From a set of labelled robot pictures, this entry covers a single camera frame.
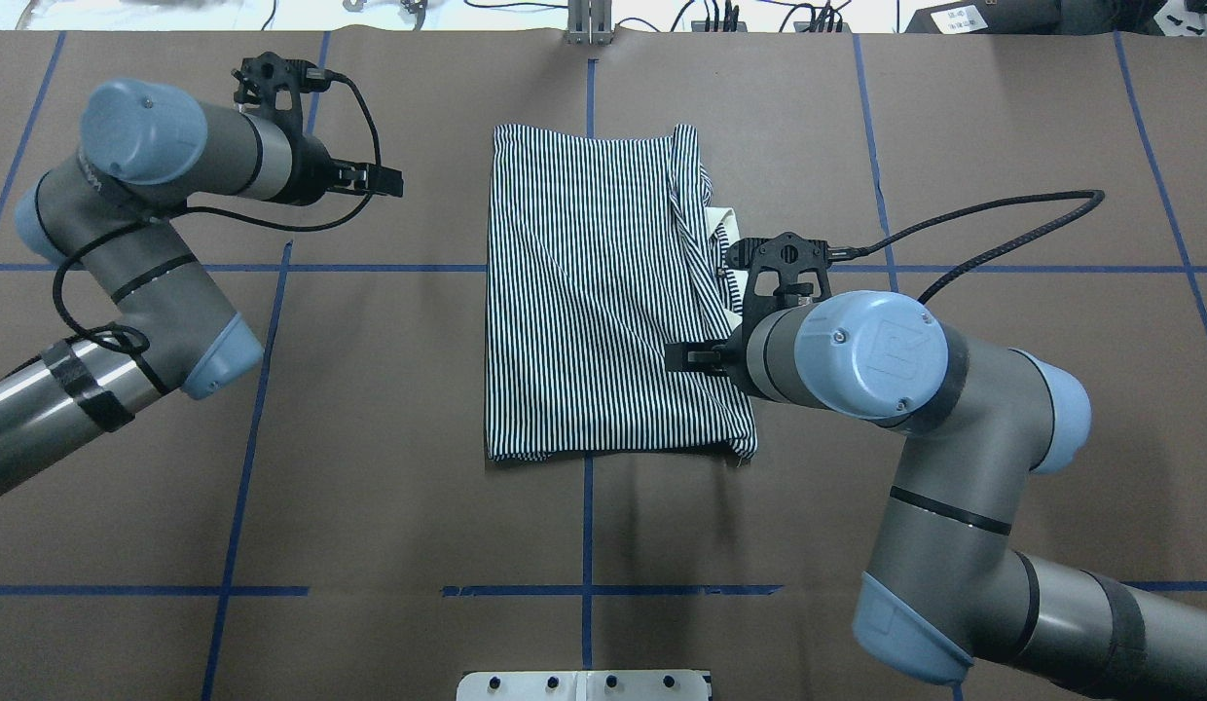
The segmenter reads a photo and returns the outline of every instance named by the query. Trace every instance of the striped shirt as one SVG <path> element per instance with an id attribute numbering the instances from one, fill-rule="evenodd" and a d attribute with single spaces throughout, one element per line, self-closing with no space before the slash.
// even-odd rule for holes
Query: striped shirt
<path id="1" fill-rule="evenodd" d="M 488 456 L 725 444 L 756 451 L 723 376 L 663 369 L 666 343 L 728 338 L 722 245 L 698 134 L 495 130 L 488 252 Z"/>

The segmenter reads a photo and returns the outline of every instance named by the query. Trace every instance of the white label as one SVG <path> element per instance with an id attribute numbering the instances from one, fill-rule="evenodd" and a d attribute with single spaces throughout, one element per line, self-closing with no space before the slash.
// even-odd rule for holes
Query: white label
<path id="1" fill-rule="evenodd" d="M 980 8 L 974 5 L 941 10 L 928 16 L 937 23 L 937 28 L 940 28 L 941 34 L 966 34 L 989 28 L 989 23 L 980 14 Z"/>

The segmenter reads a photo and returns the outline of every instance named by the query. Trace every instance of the white floor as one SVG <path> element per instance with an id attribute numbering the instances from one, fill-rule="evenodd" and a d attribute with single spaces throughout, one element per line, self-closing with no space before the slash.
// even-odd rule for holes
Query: white floor
<path id="1" fill-rule="evenodd" d="M 363 12 L 346 12 L 340 0 L 0 0 L 0 28 L 16 28 L 25 6 L 30 6 L 25 28 L 31 30 L 256 30 L 270 14 L 275 1 L 270 30 L 327 30 L 351 23 L 363 23 L 390 30 L 409 30 L 413 17 L 404 12 L 400 0 L 367 0 Z M 478 0 L 498 4 L 506 0 Z M 562 0 L 550 0 L 556 4 Z M 903 23 L 916 8 L 944 4 L 947 0 L 905 0 L 902 2 Z M 678 31 L 688 31 L 692 19 L 705 17 L 711 0 L 696 0 L 687 10 Z M 671 27 L 682 0 L 613 0 L 616 19 L 639 17 L 661 30 Z M 750 31 L 776 31 L 789 7 L 763 0 L 740 0 L 740 19 Z M 852 31 L 887 34 L 896 28 L 897 2 L 893 0 L 852 0 L 841 10 L 841 17 Z M 807 18 L 807 10 L 798 10 L 794 19 Z M 565 10 L 520 7 L 483 10 L 465 5 L 462 0 L 430 0 L 426 30 L 518 30 L 518 28 L 564 28 Z M 626 23 L 628 28 L 643 28 Z"/>

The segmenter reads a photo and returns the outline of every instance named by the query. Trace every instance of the gray robotic arm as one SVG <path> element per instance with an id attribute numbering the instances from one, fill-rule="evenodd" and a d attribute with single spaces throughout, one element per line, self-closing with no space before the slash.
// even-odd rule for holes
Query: gray robotic arm
<path id="1" fill-rule="evenodd" d="M 1008 549 L 1028 475 L 1062 469 L 1088 439 L 1079 381 L 910 297 L 830 297 L 826 270 L 845 255 L 794 234 L 734 245 L 750 315 L 728 340 L 670 345 L 666 363 L 906 437 L 857 641 L 928 683 L 961 683 L 985 658 L 1095 699 L 1207 700 L 1206 612 Z M 772 297 L 754 291 L 760 270 L 782 278 Z M 817 284 L 797 284 L 807 270 Z"/>
<path id="2" fill-rule="evenodd" d="M 117 431 L 161 396 L 214 395 L 262 358 L 261 343 L 169 223 L 193 211 L 194 192 L 311 204 L 326 192 L 403 194 L 400 171 L 332 159 L 302 134 L 302 93 L 345 76 L 274 53 L 234 71 L 235 103 L 249 113 L 196 101 L 167 84 L 132 78 L 93 92 L 82 142 L 17 206 L 29 247 L 59 264 L 56 306 L 75 337 L 51 345 L 0 381 L 0 496 L 103 431 Z M 279 93 L 291 107 L 275 107 Z M 320 227 L 280 227 L 319 230 Z M 234 216 L 243 221 L 256 220 Z M 119 317 L 86 329 L 66 314 L 62 279 L 83 267 Z"/>

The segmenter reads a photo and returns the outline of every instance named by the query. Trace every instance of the light blue cap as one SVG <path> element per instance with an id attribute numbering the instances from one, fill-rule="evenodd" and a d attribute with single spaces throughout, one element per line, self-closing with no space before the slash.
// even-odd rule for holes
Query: light blue cap
<path id="1" fill-rule="evenodd" d="M 794 339 L 807 390 L 845 416 L 890 419 L 923 407 L 950 362 L 941 325 L 893 292 L 847 292 L 818 303 Z"/>
<path id="2" fill-rule="evenodd" d="M 171 84 L 118 77 L 101 83 L 80 115 L 80 144 L 98 169 L 133 185 L 186 174 L 206 147 L 206 115 Z"/>
<path id="3" fill-rule="evenodd" d="M 1026 356 L 1040 370 L 1044 385 L 1049 387 L 1049 399 L 1054 403 L 1054 439 L 1049 440 L 1049 452 L 1044 454 L 1039 466 L 1032 467 L 1032 472 L 1043 475 L 1056 473 L 1069 466 L 1075 450 L 1089 442 L 1092 402 L 1079 379 L 1071 373 L 1037 360 L 1026 350 L 1013 347 L 1013 351 Z"/>
<path id="4" fill-rule="evenodd" d="M 920 682 L 954 687 L 974 665 L 972 655 L 867 572 L 853 613 L 853 637 L 873 658 Z"/>
<path id="5" fill-rule="evenodd" d="M 42 227 L 42 218 L 37 216 L 37 187 L 29 187 L 16 204 L 16 234 L 19 234 L 19 239 L 31 252 L 56 265 L 62 265 L 66 256 L 51 240 L 46 227 Z"/>
<path id="6" fill-rule="evenodd" d="M 183 393 L 204 399 L 262 362 L 262 345 L 239 315 L 233 316 L 183 381 Z"/>

